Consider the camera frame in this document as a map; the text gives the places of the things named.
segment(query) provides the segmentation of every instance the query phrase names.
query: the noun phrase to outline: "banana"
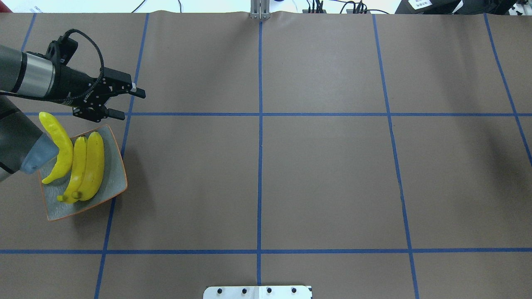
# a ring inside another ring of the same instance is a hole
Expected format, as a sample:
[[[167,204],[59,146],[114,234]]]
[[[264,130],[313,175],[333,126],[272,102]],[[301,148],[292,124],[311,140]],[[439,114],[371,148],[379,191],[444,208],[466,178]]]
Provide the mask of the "banana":
[[[47,112],[40,112],[39,120],[44,129],[52,137],[55,145],[59,148],[57,161],[55,162],[52,172],[43,179],[43,184],[50,184],[52,181],[66,176],[72,168],[74,146],[72,145],[72,141],[68,137],[67,132],[55,116]]]
[[[72,197],[80,201],[87,201],[98,192],[103,180],[105,152],[102,136],[94,131],[87,141],[87,165],[85,176],[78,190],[72,192]]]
[[[74,143],[74,159],[72,162],[72,173],[70,182],[66,187],[63,195],[58,195],[57,200],[64,203],[75,203],[78,201],[72,198],[72,192],[75,192],[81,186],[83,176],[85,175],[85,165],[87,163],[87,137],[81,136]]]

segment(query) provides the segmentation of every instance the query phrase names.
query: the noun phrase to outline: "white bracket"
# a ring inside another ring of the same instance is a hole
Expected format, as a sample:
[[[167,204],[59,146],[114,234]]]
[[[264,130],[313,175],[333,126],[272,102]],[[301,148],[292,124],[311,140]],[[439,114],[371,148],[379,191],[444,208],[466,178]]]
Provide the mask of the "white bracket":
[[[270,0],[251,0],[250,17],[254,20],[270,18]]]
[[[208,287],[203,299],[312,299],[311,286]]]

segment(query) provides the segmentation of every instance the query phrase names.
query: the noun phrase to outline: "blue grid line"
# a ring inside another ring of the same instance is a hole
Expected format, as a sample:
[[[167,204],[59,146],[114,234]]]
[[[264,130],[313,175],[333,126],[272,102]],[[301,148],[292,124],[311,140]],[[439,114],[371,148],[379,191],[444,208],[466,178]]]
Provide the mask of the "blue grid line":
[[[255,249],[221,250],[107,250],[109,254],[123,255],[209,255],[209,254],[257,254]],[[260,254],[393,254],[393,253],[482,253],[482,252],[531,252],[532,247],[472,247],[472,248],[374,248],[374,249],[262,249]],[[76,249],[2,249],[0,254],[102,254],[103,250]]]
[[[31,17],[30,26],[28,27],[28,32],[26,32],[26,36],[24,37],[24,42],[22,43],[22,47],[20,47],[20,51],[24,52],[24,49],[26,49],[26,44],[28,43],[28,39],[30,38],[31,30],[33,29],[33,25],[35,24],[35,18],[37,18],[37,13],[34,12],[33,17]]]
[[[415,296],[415,299],[419,299],[418,279],[415,273],[414,255],[412,253],[412,243],[410,240],[410,229],[408,226],[408,216],[406,214],[406,204],[404,200],[403,183],[401,180],[401,170],[399,168],[399,160],[397,158],[397,147],[395,145],[395,137],[394,137],[393,124],[392,124],[392,114],[390,112],[390,104],[388,101],[388,91],[386,88],[386,79],[384,76],[383,57],[380,51],[379,32],[377,29],[377,19],[375,18],[375,15],[372,15],[372,17],[373,17],[373,29],[375,31],[375,43],[377,45],[377,56],[379,58],[380,78],[383,83],[384,102],[386,104],[386,113],[388,114],[388,127],[390,130],[390,138],[392,140],[392,150],[394,153],[395,172],[397,175],[397,182],[399,184],[399,193],[401,197],[401,206],[403,210],[404,230],[406,234],[406,244],[409,250],[408,256],[410,258],[410,270],[412,272],[412,283],[414,287],[414,296]]]
[[[25,112],[27,116],[39,112]],[[50,112],[56,116],[70,116],[71,112]],[[387,117],[386,112],[125,112],[126,116],[193,116],[193,117]],[[514,113],[455,113],[455,112],[391,112],[393,117],[515,117]],[[517,113],[532,117],[532,113]]]
[[[143,50],[144,50],[144,41],[146,39],[146,32],[147,32],[147,29],[148,29],[148,21],[149,21],[149,13],[146,14],[146,18],[144,20],[144,30],[143,30],[143,33],[142,33],[142,40],[140,41],[140,49],[139,49],[138,60],[137,60],[137,69],[135,71],[135,84],[137,83],[137,80],[138,80],[138,73],[140,71],[140,64],[142,62],[142,53],[143,53]],[[129,102],[129,111],[128,111],[128,113],[132,112],[134,102],[135,102],[135,97],[131,96],[131,100]],[[120,151],[122,156],[124,156],[124,152],[126,150],[126,142],[127,142],[127,137],[128,137],[128,133],[129,133],[130,120],[131,120],[131,115],[128,115],[127,122],[126,122],[126,128],[124,130],[124,139],[122,141],[122,149]],[[96,289],[94,291],[94,299],[98,299],[99,290],[100,290],[100,287],[102,285],[103,270],[105,268],[105,257],[106,257],[106,252],[107,252],[107,246],[109,244],[109,235],[111,234],[111,225],[112,225],[112,222],[113,222],[114,206],[115,206],[116,201],[117,201],[117,198],[116,197],[113,198],[113,200],[111,201],[111,207],[109,209],[109,218],[107,219],[107,227],[105,229],[105,238],[104,238],[104,243],[103,243],[102,258],[100,260],[98,278],[96,280]]]
[[[257,177],[257,285],[262,284],[262,21],[259,22],[259,175]]]
[[[528,162],[532,166],[532,155],[530,154],[530,149],[528,148],[527,138],[525,137],[525,133],[523,132],[523,127],[521,126],[521,121],[519,121],[519,116],[517,114],[516,105],[513,102],[512,94],[510,93],[510,89],[508,87],[508,82],[506,81],[506,77],[504,76],[504,72],[502,70],[501,62],[498,59],[497,50],[495,49],[495,43],[493,42],[493,36],[492,36],[492,30],[489,26],[488,21],[488,15],[484,13],[484,21],[486,22],[486,29],[488,30],[488,36],[489,36],[489,42],[492,45],[493,50],[493,56],[495,57],[495,61],[497,62],[497,67],[499,69],[499,73],[501,73],[501,79],[504,83],[504,89],[506,89],[506,94],[508,95],[508,100],[510,101],[510,105],[512,106],[513,115],[516,118],[517,127],[519,128],[519,133],[521,134],[521,139],[523,140],[523,144],[525,146],[525,150],[527,151],[528,155]]]

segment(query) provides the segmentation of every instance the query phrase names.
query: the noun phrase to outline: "plate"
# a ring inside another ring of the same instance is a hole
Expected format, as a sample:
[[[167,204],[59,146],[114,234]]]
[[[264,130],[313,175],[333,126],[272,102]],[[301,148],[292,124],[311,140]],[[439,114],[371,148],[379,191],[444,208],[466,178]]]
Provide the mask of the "plate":
[[[104,150],[105,150],[105,168],[103,172],[103,180],[100,189],[93,198],[87,201],[77,201],[73,204],[62,203],[57,201],[57,196],[63,194],[70,181],[70,172],[63,178],[57,179],[50,184],[40,183],[41,192],[43,194],[44,204],[46,206],[46,215],[49,221],[64,219],[66,217],[76,215],[104,203],[117,195],[121,194],[128,188],[128,180],[124,162],[120,155],[117,140],[114,138],[113,132],[109,125],[103,125],[94,130],[79,134],[70,138],[72,143],[79,136],[85,135],[87,138],[90,133],[97,131],[102,135]],[[55,165],[56,159],[48,161],[39,170],[39,182],[42,178],[47,177]]]

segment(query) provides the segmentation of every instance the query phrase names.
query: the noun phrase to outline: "metal clamp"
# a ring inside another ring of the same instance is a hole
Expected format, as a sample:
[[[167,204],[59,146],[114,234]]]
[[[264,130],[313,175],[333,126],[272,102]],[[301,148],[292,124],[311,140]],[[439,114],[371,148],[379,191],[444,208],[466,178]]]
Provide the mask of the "metal clamp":
[[[270,0],[251,0],[250,17],[255,20],[270,18]]]

